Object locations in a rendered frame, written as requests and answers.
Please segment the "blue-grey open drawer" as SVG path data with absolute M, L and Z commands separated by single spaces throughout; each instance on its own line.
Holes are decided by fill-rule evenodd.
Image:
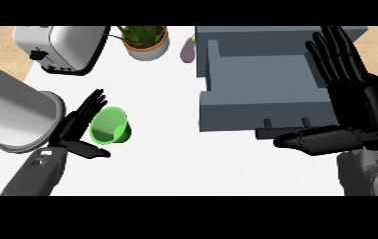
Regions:
M 303 55 L 223 57 L 207 47 L 207 86 L 200 95 L 200 130 L 254 130 L 337 123 L 328 91 Z

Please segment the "potted green plant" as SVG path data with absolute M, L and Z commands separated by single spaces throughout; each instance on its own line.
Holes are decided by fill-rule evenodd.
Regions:
M 169 28 L 166 26 L 118 26 L 120 39 L 129 55 L 137 61 L 154 61 L 170 47 Z

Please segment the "grey round appliance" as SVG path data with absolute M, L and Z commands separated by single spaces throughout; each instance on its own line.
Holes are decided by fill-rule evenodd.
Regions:
M 0 150 L 21 154 L 42 147 L 64 117 L 62 98 L 0 70 Z

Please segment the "purple eggplant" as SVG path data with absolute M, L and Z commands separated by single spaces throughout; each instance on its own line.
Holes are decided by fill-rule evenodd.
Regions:
M 180 51 L 180 59 L 185 63 L 191 63 L 195 59 L 195 46 L 197 46 L 195 36 L 191 36 L 185 42 L 185 45 Z

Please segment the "blue-grey cabinet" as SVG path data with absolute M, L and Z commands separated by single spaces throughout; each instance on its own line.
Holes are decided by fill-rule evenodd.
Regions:
M 197 26 L 197 76 L 205 76 L 210 41 L 219 43 L 222 57 L 300 55 L 304 42 L 319 26 Z

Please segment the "silver toaster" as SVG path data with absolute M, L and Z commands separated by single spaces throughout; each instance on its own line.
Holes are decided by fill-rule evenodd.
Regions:
M 13 40 L 50 74 L 84 76 L 108 40 L 109 26 L 16 26 Z

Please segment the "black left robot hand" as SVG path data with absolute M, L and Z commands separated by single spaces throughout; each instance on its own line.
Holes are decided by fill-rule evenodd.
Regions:
M 111 156 L 105 149 L 81 140 L 92 120 L 106 103 L 104 90 L 96 89 L 78 109 L 67 115 L 56 126 L 49 140 L 50 147 L 64 147 L 71 153 L 87 159 Z

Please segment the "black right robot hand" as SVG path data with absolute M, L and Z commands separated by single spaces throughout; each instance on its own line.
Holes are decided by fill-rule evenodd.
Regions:
M 368 72 L 340 26 L 322 26 L 306 48 L 326 84 L 338 124 L 281 135 L 273 145 L 312 156 L 362 148 L 378 151 L 378 76 Z

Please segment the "green cup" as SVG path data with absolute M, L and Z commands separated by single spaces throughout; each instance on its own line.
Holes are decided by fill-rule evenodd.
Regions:
M 89 128 L 92 140 L 101 144 L 124 143 L 132 136 L 127 114 L 118 107 L 108 107 L 96 114 Z

